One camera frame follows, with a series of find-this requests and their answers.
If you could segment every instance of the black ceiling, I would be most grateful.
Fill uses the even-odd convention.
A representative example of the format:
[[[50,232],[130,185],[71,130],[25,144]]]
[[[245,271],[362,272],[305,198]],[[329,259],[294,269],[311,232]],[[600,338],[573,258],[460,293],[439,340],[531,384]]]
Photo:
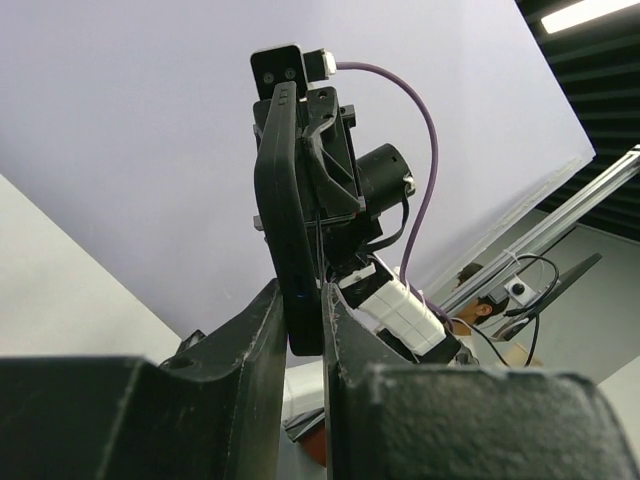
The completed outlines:
[[[517,3],[597,153],[538,205],[551,212],[640,143],[640,4],[547,34],[540,19],[576,0]],[[581,223],[640,241],[640,175]]]

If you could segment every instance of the metal rail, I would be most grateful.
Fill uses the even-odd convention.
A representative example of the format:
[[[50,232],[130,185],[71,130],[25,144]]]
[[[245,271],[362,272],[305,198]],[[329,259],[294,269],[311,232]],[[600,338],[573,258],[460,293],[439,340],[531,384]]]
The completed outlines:
[[[640,171],[640,144],[602,172],[582,190],[516,240],[506,251],[521,255],[538,253],[562,235],[589,210],[624,185]],[[474,298],[484,297],[504,284],[519,266],[505,252],[498,255],[465,284],[451,293],[441,307],[456,315]]]

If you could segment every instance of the ceiling light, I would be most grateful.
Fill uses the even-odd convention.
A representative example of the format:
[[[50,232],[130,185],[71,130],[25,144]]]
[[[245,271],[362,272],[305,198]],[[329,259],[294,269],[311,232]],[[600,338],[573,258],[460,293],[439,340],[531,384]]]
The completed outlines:
[[[547,15],[542,25],[547,33],[555,33],[638,3],[640,0],[582,0]]]

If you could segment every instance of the dark hair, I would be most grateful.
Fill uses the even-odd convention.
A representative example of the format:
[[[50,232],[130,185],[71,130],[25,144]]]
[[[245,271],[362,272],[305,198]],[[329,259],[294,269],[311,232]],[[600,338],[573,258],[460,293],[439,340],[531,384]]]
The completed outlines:
[[[482,270],[482,268],[483,266],[479,263],[470,263],[469,265],[464,267],[458,274],[458,286],[469,280],[476,273]],[[494,302],[490,297],[478,298],[478,302],[480,305],[489,305],[491,307],[491,313],[489,315],[478,317],[478,319],[474,323],[475,325],[482,325],[494,315],[499,315],[507,309],[507,306],[509,305],[509,297],[505,298],[500,303]]]

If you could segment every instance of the black plastic part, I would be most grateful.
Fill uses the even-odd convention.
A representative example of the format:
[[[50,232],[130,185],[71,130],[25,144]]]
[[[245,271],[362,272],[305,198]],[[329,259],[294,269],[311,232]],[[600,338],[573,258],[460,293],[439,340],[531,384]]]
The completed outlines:
[[[315,431],[316,427],[324,425],[324,419],[324,408],[317,408],[285,420],[282,422],[282,426],[289,439],[292,442],[297,442]]]
[[[301,154],[318,201],[327,217],[364,211],[356,162],[350,155],[341,119],[338,95],[333,87],[310,90],[308,125],[300,139]]]
[[[303,55],[307,77],[310,82],[320,82],[329,79],[329,73],[324,64],[324,48],[307,52]]]
[[[407,346],[402,343],[400,339],[395,337],[386,328],[378,332],[378,338],[393,349],[398,355],[412,363],[435,363],[440,365],[447,365],[456,356],[456,353],[460,350],[460,342],[451,335],[449,332],[445,332],[447,336],[443,341],[433,347],[424,355],[414,355]]]
[[[406,192],[411,170],[398,150],[388,143],[360,157],[356,164],[367,211],[372,217],[398,205]]]
[[[254,170],[260,219],[295,355],[320,355],[322,308],[296,178],[296,84],[276,86]]]
[[[566,292],[574,283],[576,283],[582,276],[591,270],[595,265],[602,260],[602,255],[594,253],[588,258],[585,258],[582,262],[578,263],[573,268],[570,268],[566,272],[558,277],[558,284],[551,291],[551,293],[535,307],[529,315],[540,315],[549,305],[555,302],[560,295]]]
[[[205,337],[206,335],[201,330],[196,330],[187,338],[185,338],[182,342],[180,342],[180,345],[178,346],[178,350],[176,351],[176,354],[182,353],[185,350],[193,347],[200,340],[204,340]]]
[[[588,380],[411,365],[360,326],[334,288],[323,292],[329,479],[640,478]]]
[[[259,50],[251,55],[251,70],[260,100],[273,97],[276,85],[295,82],[295,93],[303,98],[309,88],[302,51],[297,45]]]
[[[282,313],[272,281],[163,368],[126,357],[1,360],[0,478],[275,478]]]
[[[348,225],[330,227],[325,231],[324,253],[331,265],[332,273],[338,278],[367,266],[366,255],[357,254],[364,243],[368,243],[382,235],[382,227],[378,220],[371,220],[369,215],[360,214]]]
[[[346,130],[356,126],[356,110],[353,105],[340,107],[340,116],[342,117]]]

